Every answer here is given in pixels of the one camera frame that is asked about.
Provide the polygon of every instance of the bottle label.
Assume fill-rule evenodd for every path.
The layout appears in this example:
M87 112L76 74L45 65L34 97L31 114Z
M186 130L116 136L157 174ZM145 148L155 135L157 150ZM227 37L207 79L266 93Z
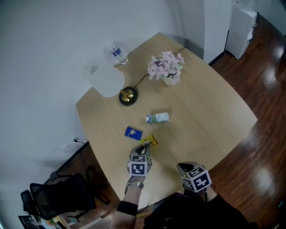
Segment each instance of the bottle label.
M115 52L112 53L114 56L118 56L121 54L120 48L118 48Z

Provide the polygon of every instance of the white cabinet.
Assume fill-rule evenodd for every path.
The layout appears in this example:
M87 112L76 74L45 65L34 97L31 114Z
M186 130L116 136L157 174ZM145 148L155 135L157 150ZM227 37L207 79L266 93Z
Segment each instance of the white cabinet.
M233 5L229 34L225 49L239 59L246 51L252 40L253 28L257 13L245 11Z

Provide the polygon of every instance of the black round base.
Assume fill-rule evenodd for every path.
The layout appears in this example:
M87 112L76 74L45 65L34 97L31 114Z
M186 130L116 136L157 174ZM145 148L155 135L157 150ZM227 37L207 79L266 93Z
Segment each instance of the black round base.
M126 87L122 89L123 91L125 91L128 94L132 94L133 97L131 97L129 99L129 101L126 101L126 99L124 98L123 94L120 93L119 94L119 101L121 104L125 105L125 106L131 106L132 104L134 104L138 98L138 92L135 90L134 87Z

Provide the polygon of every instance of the black chair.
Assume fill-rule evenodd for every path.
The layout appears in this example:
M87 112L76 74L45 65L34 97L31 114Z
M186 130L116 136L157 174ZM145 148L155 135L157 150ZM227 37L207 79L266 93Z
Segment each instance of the black chair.
M23 210L25 212L28 212L32 216L40 215L29 190L22 192L21 198L23 201Z
M71 222L79 222L79 217L97 207L94 197L97 197L105 204L110 203L99 191L92 189L89 171L93 169L93 167L87 168L87 181L81 174L60 176L53 172L50 176L51 180L62 177L68 177L68 179L51 185L30 184L31 194L34 199L33 202L30 201L30 204L37 207L40 216L45 220L50 220L66 212L84 211L77 216L68 217Z

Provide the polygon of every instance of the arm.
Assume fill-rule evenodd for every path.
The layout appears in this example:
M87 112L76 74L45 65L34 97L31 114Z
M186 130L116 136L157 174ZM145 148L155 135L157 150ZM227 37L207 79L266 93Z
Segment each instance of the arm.
M144 179L145 177L134 177L134 180L141 183L144 182ZM123 198L123 201L136 204L138 207L140 195L141 188L135 185L130 185ZM113 215L110 229L133 229L135 222L136 216L116 211Z

